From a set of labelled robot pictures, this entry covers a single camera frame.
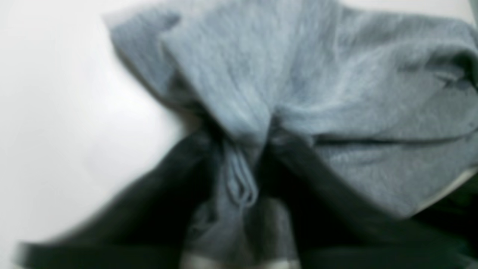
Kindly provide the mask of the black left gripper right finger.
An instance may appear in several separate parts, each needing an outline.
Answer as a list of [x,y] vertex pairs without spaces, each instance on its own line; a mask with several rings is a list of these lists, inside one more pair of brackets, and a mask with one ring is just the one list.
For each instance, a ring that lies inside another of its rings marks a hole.
[[352,191],[299,139],[270,139],[263,175],[285,202],[304,269],[476,269],[465,240]]

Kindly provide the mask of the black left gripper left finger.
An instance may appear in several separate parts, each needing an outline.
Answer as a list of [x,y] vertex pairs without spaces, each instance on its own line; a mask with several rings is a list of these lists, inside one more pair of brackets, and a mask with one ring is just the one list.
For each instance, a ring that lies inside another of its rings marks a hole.
[[195,210],[211,193],[217,142],[196,131],[99,213],[58,238],[23,243],[25,269],[179,269]]

